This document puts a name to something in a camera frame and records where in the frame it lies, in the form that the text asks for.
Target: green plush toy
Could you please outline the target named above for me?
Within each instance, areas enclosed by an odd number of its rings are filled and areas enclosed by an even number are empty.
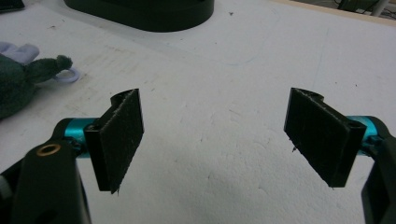
[[[63,55],[23,65],[0,54],[0,119],[24,108],[33,98],[36,83],[47,81],[71,66],[72,61]]]

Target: white tabletop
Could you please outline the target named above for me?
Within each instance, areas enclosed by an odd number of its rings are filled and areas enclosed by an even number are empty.
[[[0,40],[67,55],[73,84],[48,81],[0,121],[0,170],[50,137],[63,118],[100,117],[139,88],[146,132],[120,187],[100,192],[78,160],[92,221],[364,223],[358,157],[330,189],[283,132],[290,88],[316,91],[345,115],[373,115],[396,134],[396,28],[320,7],[216,0],[209,21],[156,34],[87,15],[61,0],[0,15]]]

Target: white table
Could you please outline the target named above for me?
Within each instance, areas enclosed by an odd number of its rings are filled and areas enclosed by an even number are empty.
[[[156,34],[25,1],[0,15],[0,39],[70,56],[83,74],[48,81],[0,122],[0,170],[45,142],[63,118],[100,117],[139,88],[146,132],[120,195],[100,192],[78,160],[95,224],[364,223],[358,157],[346,188],[329,189],[283,132],[290,87],[345,115],[373,115],[396,134],[394,21],[265,0],[217,0],[212,18]]]

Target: black object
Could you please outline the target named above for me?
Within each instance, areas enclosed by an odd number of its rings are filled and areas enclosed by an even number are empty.
[[[1,223],[91,223],[76,157],[88,149],[99,189],[114,193],[144,132],[138,90],[111,103],[99,119],[61,120],[48,142],[0,175]]]
[[[315,92],[292,88],[286,134],[330,187],[345,185],[358,150],[375,159],[361,193],[365,220],[396,223],[396,139],[380,119],[362,117],[370,128],[365,133],[365,124],[322,101]]]
[[[344,187],[366,127],[312,91],[291,89],[285,132],[329,187]]]
[[[189,29],[208,20],[214,0],[64,0],[71,8],[151,32]]]
[[[22,0],[1,0],[0,12],[20,10],[24,8]]]

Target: table surface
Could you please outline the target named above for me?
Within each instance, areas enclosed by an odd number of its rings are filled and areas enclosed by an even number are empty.
[[[0,170],[45,142],[63,118],[100,117],[139,88],[146,132],[120,194],[100,192],[78,160],[92,222],[364,223],[358,157],[330,189],[283,132],[290,88],[316,91],[345,115],[381,118],[396,134],[394,21],[265,0],[217,0],[190,30],[156,34],[27,0],[0,15],[0,40],[67,55],[73,84],[48,81],[0,121]]]

